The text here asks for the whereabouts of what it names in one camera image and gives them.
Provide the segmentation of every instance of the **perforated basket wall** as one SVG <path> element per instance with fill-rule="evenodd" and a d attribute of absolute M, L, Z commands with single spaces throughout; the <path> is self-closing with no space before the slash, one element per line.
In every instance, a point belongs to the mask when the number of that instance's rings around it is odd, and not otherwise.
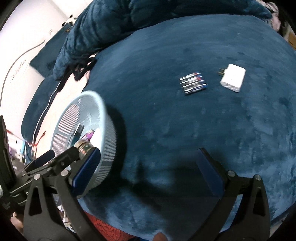
<path fill-rule="evenodd" d="M 107 114 L 102 98 L 96 92 L 82 92 L 71 101 L 61 114 L 51 143 L 51 149 L 56 156 L 67 149 L 71 135 L 78 124 L 84 126 L 81 137 L 91 129 L 100 128 L 102 138 L 101 146 L 98 147 L 101 151 L 101 161 L 86 188 L 86 193 L 98 186 L 106 178 L 116 153 L 115 128 Z"/>

